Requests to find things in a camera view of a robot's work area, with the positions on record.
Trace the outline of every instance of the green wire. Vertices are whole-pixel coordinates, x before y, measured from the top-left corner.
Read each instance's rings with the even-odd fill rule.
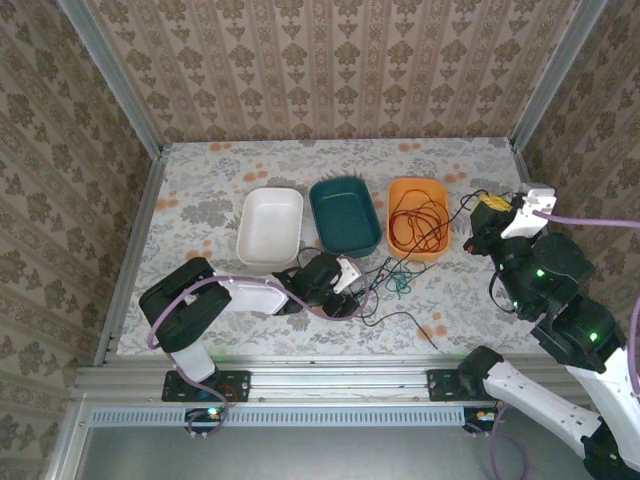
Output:
[[[398,300],[400,300],[402,295],[411,293],[411,281],[415,280],[424,272],[433,267],[433,265],[427,267],[425,263],[422,263],[422,265],[424,267],[422,270],[420,270],[419,272],[413,272],[409,270],[406,265],[400,264],[399,268],[389,274],[384,284],[384,288],[388,292],[398,295]]]

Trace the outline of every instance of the yellow object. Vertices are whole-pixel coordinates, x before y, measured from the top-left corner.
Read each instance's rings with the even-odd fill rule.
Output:
[[[478,201],[473,206],[471,211],[473,211],[480,202],[485,203],[491,210],[495,210],[496,212],[510,212],[511,205],[504,198],[498,197],[497,195],[485,195],[482,194],[478,197]]]

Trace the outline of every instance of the gray floor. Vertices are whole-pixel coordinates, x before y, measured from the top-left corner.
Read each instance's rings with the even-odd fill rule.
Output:
[[[581,460],[517,412],[506,432],[529,448],[530,480],[586,480]],[[504,480],[520,478],[518,451],[499,443]],[[228,428],[191,440],[175,428],[94,429],[82,480],[407,480],[492,479],[488,440],[461,428]]]

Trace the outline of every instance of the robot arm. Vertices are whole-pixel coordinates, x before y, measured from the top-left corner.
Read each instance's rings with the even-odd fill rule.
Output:
[[[480,198],[471,213],[473,236],[464,248],[488,255],[518,318],[589,394],[600,414],[563,400],[529,380],[488,349],[478,347],[459,366],[473,394],[489,394],[523,411],[567,443],[596,479],[640,479],[640,403],[633,394],[627,340],[611,313],[581,293],[594,267],[569,238],[538,238],[553,190],[524,186],[508,204]]]
[[[186,289],[213,277],[220,280],[197,287],[161,318]],[[296,296],[309,306],[321,307],[325,316],[348,317],[359,304],[342,292],[359,277],[349,259],[328,253],[317,255],[304,268],[263,277],[220,275],[205,258],[196,257],[147,290],[139,304],[162,350],[190,380],[202,382],[216,367],[201,336],[220,313],[298,313],[302,306],[290,299]]]

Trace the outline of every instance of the teal plastic bowl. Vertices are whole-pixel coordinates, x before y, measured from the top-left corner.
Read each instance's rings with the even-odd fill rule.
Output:
[[[364,180],[338,177],[318,182],[309,200],[326,252],[359,258],[375,251],[382,229]]]

